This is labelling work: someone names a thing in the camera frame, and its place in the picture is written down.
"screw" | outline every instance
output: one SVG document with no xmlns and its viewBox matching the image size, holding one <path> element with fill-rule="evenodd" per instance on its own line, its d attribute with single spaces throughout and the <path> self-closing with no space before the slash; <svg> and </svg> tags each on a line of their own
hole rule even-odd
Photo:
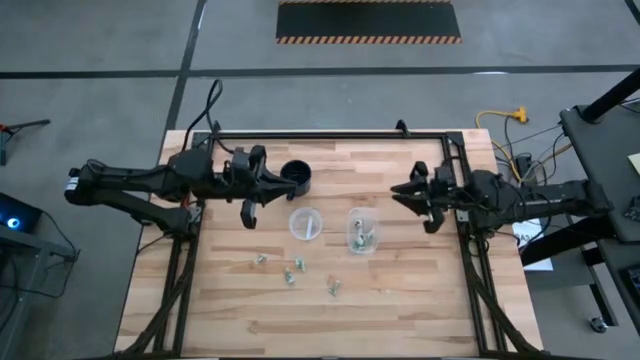
<svg viewBox="0 0 640 360">
<path fill-rule="evenodd" d="M 267 261 L 267 255 L 260 254 L 260 255 L 258 255 L 258 257 L 253 262 L 256 263 L 256 264 L 262 264 L 265 261 Z"/>
<path fill-rule="evenodd" d="M 331 294 L 331 296 L 333 297 L 338 296 L 338 290 L 340 290 L 340 284 L 342 284 L 340 280 L 336 280 L 333 282 L 333 285 L 331 285 L 331 287 L 329 288 L 329 294 Z"/>
<path fill-rule="evenodd" d="M 296 269 L 300 269 L 302 272 L 307 272 L 307 265 L 301 257 L 295 257 Z"/>
<path fill-rule="evenodd" d="M 289 268 L 284 269 L 284 281 L 289 285 L 293 285 L 296 282 L 296 279 L 293 277 L 291 270 Z"/>
</svg>

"yellow and black striped border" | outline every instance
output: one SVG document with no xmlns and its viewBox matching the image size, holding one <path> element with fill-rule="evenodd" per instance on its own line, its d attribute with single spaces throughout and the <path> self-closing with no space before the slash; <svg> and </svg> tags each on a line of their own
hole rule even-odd
<svg viewBox="0 0 640 360">
<path fill-rule="evenodd" d="M 451 0 L 283 0 L 280 1 L 280 5 L 283 4 L 318 4 L 318 3 L 450 3 Z"/>
<path fill-rule="evenodd" d="M 281 45 L 317 44 L 439 44 L 462 43 L 459 36 L 284 36 L 276 38 Z"/>
</svg>

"caster wheel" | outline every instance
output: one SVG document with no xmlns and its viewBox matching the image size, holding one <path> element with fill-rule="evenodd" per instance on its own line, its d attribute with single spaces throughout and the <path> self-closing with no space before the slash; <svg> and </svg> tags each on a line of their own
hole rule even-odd
<svg viewBox="0 0 640 360">
<path fill-rule="evenodd" d="M 591 319 L 589 324 L 591 325 L 591 328 L 593 329 L 593 331 L 599 334 L 604 334 L 605 332 L 607 332 L 607 329 L 609 328 L 609 326 L 607 326 L 607 324 L 604 322 L 604 320 L 602 320 L 602 318 L 593 318 Z"/>
</svg>

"black cup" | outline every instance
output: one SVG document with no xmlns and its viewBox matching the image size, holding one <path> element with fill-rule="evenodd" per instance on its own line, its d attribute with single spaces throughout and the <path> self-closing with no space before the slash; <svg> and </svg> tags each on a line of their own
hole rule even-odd
<svg viewBox="0 0 640 360">
<path fill-rule="evenodd" d="M 280 176 L 298 184 L 294 191 L 287 194 L 289 201 L 308 193 L 311 188 L 311 167 L 302 160 L 292 160 L 284 164 L 280 170 Z"/>
</svg>

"blue light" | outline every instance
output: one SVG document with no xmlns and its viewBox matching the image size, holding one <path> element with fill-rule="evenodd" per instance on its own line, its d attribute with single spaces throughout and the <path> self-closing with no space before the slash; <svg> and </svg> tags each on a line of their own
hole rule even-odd
<svg viewBox="0 0 640 360">
<path fill-rule="evenodd" d="M 18 226 L 20 226 L 20 220 L 11 218 L 7 220 L 7 226 L 9 227 L 9 229 L 17 229 Z"/>
</svg>

